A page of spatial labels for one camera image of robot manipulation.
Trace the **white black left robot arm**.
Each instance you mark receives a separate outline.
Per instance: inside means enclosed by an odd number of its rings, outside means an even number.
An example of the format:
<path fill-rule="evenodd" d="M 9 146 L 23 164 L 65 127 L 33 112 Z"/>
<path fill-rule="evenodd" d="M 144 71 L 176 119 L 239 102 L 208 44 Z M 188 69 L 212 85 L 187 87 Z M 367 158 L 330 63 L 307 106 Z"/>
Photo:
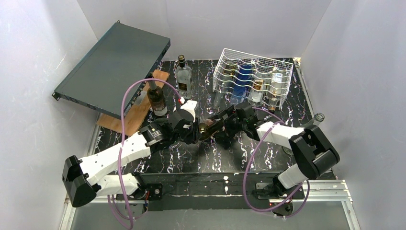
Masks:
<path fill-rule="evenodd" d="M 71 205 L 82 207 L 99 196 L 124 193 L 134 196 L 146 190 L 140 176 L 112 173 L 130 162 L 168 149 L 176 142 L 197 143 L 201 136 L 199 122 L 200 119 L 188 111 L 176 111 L 140 128 L 124 143 L 91 156 L 68 157 L 64 162 L 62 182 Z"/>

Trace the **dark green wine bottle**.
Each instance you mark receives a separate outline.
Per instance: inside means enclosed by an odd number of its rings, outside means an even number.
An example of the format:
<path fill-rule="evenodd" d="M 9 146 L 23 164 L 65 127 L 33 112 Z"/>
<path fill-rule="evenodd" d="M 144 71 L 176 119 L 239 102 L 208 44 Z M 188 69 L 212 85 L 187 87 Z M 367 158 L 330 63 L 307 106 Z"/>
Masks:
<path fill-rule="evenodd" d="M 213 138 L 224 138 L 225 128 L 223 119 L 206 119 L 199 123 L 200 141 Z"/>

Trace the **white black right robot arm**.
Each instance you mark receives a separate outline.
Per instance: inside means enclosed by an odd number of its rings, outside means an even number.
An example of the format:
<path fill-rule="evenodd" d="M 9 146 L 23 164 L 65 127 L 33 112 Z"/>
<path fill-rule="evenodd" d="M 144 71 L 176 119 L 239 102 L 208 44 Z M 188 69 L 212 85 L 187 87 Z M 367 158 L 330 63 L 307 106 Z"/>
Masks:
<path fill-rule="evenodd" d="M 273 178 L 272 189 L 284 192 L 305 180 L 315 180 L 340 161 L 340 156 L 319 126 L 284 126 L 259 119 L 249 103 L 239 103 L 209 117 L 204 133 L 230 139 L 238 132 L 256 141 L 274 143 L 293 152 L 296 163 Z"/>

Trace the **blue square glass bottle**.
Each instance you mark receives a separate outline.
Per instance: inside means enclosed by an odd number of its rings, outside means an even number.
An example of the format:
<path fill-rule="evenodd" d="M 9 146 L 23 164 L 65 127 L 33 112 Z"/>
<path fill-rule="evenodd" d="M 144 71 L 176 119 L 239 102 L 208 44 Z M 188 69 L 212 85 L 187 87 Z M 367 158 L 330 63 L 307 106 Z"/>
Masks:
<path fill-rule="evenodd" d="M 236 74 L 235 85 L 233 87 L 233 92 L 230 98 L 231 104 L 239 104 L 244 101 L 247 85 L 250 85 L 251 65 L 243 65 Z"/>

